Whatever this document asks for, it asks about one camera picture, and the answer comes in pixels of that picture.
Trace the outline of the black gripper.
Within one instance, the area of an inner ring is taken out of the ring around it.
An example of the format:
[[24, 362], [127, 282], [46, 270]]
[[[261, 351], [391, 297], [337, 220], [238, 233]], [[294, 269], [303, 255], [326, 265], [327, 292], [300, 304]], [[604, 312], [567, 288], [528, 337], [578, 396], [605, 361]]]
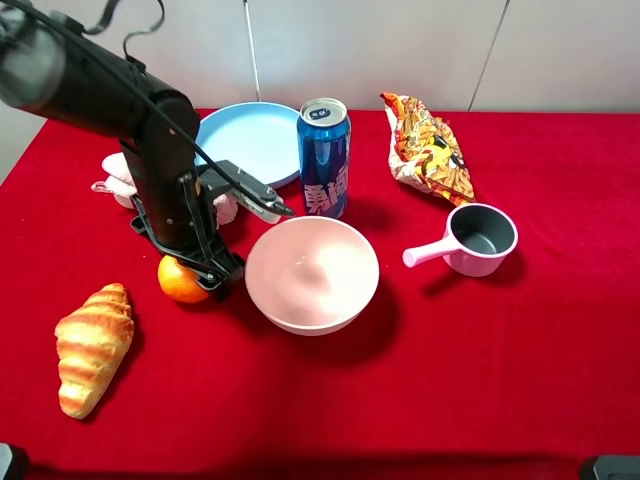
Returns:
[[[120, 147], [137, 189], [131, 197], [137, 211], [131, 228], [163, 255], [201, 270], [209, 291], [225, 300], [243, 279], [245, 260], [218, 239], [214, 200], [220, 196], [220, 178], [195, 165], [193, 146], [181, 138], [122, 139]], [[200, 251], [194, 216], [202, 222], [208, 252]]]

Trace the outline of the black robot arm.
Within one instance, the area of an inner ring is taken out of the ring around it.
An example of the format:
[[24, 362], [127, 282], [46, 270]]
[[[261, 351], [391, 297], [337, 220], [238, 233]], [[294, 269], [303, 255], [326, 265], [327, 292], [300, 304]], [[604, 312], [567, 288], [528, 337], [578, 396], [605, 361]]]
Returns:
[[132, 228], [195, 274], [206, 292], [224, 294], [242, 278], [244, 261], [220, 238], [213, 205], [230, 186], [195, 163], [200, 117], [141, 62], [93, 43], [68, 16], [4, 1], [1, 100], [118, 139], [136, 188]]

